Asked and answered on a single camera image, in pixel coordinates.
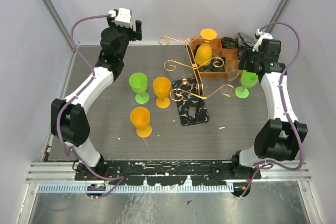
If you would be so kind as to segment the clear champagne flute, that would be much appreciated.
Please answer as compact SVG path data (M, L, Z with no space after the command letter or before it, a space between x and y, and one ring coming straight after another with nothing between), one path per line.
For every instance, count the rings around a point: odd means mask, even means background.
M232 82L238 78L241 71L239 68L239 60L234 60L230 63L228 72L227 72L227 83L222 87L221 94L223 94L226 97L233 97L236 93L236 90L234 86L232 85Z

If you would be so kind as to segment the orange goblet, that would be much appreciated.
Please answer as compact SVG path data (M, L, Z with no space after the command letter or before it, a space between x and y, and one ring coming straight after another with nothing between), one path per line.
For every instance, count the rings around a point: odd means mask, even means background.
M200 37L203 39L203 43L198 47L195 56L195 62L198 66L207 66L211 62L212 48L210 42L217 37L217 32L210 28L202 29Z
M167 77L157 77L153 81L154 93L157 96L156 105L161 109L165 109L170 105L171 82Z
M146 138L151 135L151 115L147 108L137 107L133 109L130 113L130 120L136 128L136 133L139 137Z

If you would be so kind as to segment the gold wine glass rack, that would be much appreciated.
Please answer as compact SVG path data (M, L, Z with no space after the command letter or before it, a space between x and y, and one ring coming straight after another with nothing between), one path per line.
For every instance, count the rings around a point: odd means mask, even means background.
M176 69L177 65L180 65L192 69L193 72L192 74L181 77L180 80L172 81L170 97L177 104L181 124L183 126L191 126L206 123L209 121L209 113L205 105L205 100L216 92L221 92L222 87L224 87L226 83L211 94L206 95L205 84L198 71L200 66L197 66L195 62L195 56L191 47L192 39L186 38L182 41L169 36L162 36L159 38L159 44L167 46L171 40L184 44L191 63L186 65L176 60L167 60L164 63L164 68L172 72Z

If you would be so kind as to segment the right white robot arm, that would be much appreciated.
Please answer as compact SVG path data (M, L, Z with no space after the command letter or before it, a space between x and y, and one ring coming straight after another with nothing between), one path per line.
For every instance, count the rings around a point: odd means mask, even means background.
M281 42L270 34L261 35L252 48L243 50L238 65L241 85L236 88L236 95L245 98L249 88L259 82L266 96L268 121L255 137L253 147L232 156L230 172L237 179L252 173L257 166L282 166L283 161L294 160L308 133L306 124L299 123L292 109L287 69L278 61L280 52Z

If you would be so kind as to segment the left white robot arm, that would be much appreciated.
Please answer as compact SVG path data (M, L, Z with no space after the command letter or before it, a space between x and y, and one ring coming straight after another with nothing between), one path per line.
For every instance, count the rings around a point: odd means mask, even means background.
M108 27L101 32L101 51L89 77L64 99L51 103L51 133L60 140L67 156L74 154L93 180L105 174L103 156L93 146L89 135L87 112L97 97L120 75L129 42L142 40L142 22L122 24L111 15L104 15Z

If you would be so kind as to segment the green goblet right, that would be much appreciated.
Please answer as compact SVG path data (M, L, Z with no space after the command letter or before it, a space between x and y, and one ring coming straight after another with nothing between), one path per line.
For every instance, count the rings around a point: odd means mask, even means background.
M240 78L241 86L236 88L236 96L245 99L249 96L249 89L254 87L258 82L258 76L255 73L243 71Z

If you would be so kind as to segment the green goblet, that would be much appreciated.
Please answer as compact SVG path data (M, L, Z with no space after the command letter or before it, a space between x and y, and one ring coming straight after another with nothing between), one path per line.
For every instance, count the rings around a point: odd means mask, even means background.
M129 77L129 84L133 92L136 93L135 100L138 104L146 104L150 96L146 92L148 88L147 76L143 73L137 72Z
M258 82L258 76L255 73L243 71L240 78L241 86L236 88L236 96L245 99L249 96L249 89L254 87Z

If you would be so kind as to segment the striped grey cloth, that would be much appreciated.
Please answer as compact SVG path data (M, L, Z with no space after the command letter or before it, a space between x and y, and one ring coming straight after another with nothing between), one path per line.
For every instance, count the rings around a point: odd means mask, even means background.
M255 44L256 40L252 37L244 33L237 33L237 47L239 50L243 50L245 46L253 48Z

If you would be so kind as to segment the orange divided tray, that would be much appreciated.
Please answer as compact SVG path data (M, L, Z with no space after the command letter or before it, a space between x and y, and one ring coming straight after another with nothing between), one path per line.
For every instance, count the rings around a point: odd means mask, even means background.
M203 43L203 39L194 38L191 41L191 47L193 49L194 56L196 56L196 51L198 47ZM234 60L238 60L238 49L224 49L222 48L221 39L215 38L211 41L210 46L212 48L212 59L224 56L226 58L225 72L200 72L199 74L202 78L227 78L227 72L230 66L230 63Z

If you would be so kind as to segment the dark cloth rear compartment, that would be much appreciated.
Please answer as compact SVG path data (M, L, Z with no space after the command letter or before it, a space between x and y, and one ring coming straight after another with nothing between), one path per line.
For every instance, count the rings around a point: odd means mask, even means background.
M235 49L237 48L237 39L231 37L222 37L221 44L222 48L224 49Z

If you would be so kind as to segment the dark patterned cloth in tray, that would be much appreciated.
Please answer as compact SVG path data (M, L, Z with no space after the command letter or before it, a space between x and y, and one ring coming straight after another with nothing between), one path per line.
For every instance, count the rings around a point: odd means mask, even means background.
M224 56L212 59L208 65L200 67L200 72L225 72L226 58Z

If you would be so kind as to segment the green goblet left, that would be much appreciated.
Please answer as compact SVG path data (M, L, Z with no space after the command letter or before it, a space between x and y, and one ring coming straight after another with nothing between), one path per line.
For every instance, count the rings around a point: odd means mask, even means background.
M137 72L129 77L129 84L133 92L136 93L135 100L138 104L146 104L150 96L146 92L148 88L147 76L143 73Z

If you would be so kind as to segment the orange goblet front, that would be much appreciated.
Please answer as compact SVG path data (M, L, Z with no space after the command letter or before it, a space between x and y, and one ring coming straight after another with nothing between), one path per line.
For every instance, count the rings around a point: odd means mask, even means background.
M139 137L146 138L151 135L151 115L147 108L137 107L133 109L130 113L130 120L136 128L136 133Z

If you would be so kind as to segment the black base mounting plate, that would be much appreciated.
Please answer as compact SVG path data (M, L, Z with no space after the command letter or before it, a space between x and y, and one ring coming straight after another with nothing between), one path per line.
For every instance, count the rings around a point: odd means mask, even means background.
M228 160L113 160L98 168L104 178L124 177L121 185L161 186L184 185L188 179L192 186L225 185L227 181L250 180L256 170L244 168Z

